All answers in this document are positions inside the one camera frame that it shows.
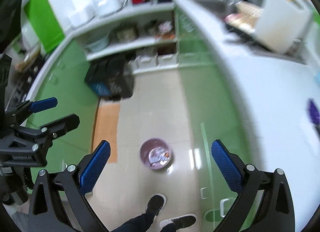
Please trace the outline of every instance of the jeans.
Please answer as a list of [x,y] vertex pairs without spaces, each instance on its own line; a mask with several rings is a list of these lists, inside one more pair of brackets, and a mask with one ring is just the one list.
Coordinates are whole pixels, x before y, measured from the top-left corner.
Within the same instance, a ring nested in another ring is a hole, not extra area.
[[[144,213],[141,216],[128,220],[112,232],[146,232],[153,223],[154,217],[151,213]],[[171,223],[162,228],[161,232],[176,232],[176,227]]]

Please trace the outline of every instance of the blue gripper pad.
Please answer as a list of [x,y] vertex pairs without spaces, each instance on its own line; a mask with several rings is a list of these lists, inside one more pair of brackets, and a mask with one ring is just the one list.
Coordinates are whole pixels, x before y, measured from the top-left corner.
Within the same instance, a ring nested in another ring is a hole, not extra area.
[[32,104],[29,107],[29,111],[33,113],[38,113],[44,110],[55,108],[57,105],[58,100],[55,97],[52,97],[49,99],[32,102]]
[[110,154],[110,144],[104,141],[80,176],[80,193],[83,196],[93,190],[103,168],[109,160]]
[[211,146],[212,157],[230,190],[240,193],[242,191],[242,175],[223,147],[219,141],[214,141]]

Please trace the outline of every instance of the white shoe sole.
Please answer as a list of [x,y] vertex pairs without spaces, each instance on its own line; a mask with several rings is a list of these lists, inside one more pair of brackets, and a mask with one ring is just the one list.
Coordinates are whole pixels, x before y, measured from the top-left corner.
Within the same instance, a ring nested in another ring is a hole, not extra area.
[[159,223],[160,229],[164,228],[166,225],[169,225],[169,224],[173,223],[172,220],[176,220],[176,219],[179,219],[179,218],[182,218],[182,217],[186,217],[186,216],[193,216],[193,217],[195,217],[195,218],[196,218],[196,222],[197,222],[197,220],[198,220],[198,218],[197,218],[197,216],[196,216],[195,214],[193,214],[193,213],[191,213],[191,214],[186,214],[186,215],[182,215],[182,216],[175,217],[175,218],[171,218],[171,219],[167,219],[167,220],[162,220],[162,221]]
[[152,197],[153,197],[153,196],[156,196],[156,195],[158,195],[158,196],[162,197],[162,198],[163,198],[163,200],[164,200],[164,203],[163,203],[162,208],[159,210],[158,215],[156,215],[156,216],[155,216],[154,220],[156,219],[156,217],[157,217],[157,216],[159,216],[160,212],[163,210],[164,206],[165,206],[165,205],[166,205],[166,203],[167,203],[167,197],[166,197],[164,194],[156,193],[156,194],[152,195]]

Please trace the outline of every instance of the purple object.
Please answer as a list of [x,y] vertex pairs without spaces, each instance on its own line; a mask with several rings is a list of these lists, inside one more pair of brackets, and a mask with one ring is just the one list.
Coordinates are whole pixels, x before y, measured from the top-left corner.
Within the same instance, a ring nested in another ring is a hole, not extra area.
[[309,111],[309,116],[310,116],[311,122],[315,125],[319,125],[320,124],[320,114],[319,114],[319,111],[318,111],[313,99],[309,99],[308,111]]
[[[149,162],[149,153],[151,152],[152,149],[156,147],[164,147],[168,150],[169,152],[169,158],[165,162],[157,162],[154,164],[151,164]],[[153,169],[153,170],[159,170],[163,167],[165,167],[171,160],[172,157],[172,151],[169,145],[163,141],[160,138],[151,138],[143,142],[143,144],[140,147],[140,159],[143,163],[144,166]]]

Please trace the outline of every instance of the pink trash can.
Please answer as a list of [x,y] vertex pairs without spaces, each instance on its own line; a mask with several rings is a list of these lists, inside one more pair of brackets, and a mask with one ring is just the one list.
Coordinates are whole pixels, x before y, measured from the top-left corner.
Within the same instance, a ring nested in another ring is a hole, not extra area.
[[[155,149],[157,147],[162,147],[163,149],[165,149],[168,152],[168,154],[169,154],[168,159],[166,159],[164,161],[159,161],[156,163],[150,163],[149,154],[153,149]],[[172,158],[171,148],[169,147],[169,145],[165,141],[163,141],[160,138],[148,139],[148,140],[144,141],[140,147],[140,160],[142,161],[144,166],[146,166],[150,169],[159,170],[159,169],[165,167],[170,162],[171,158]]]

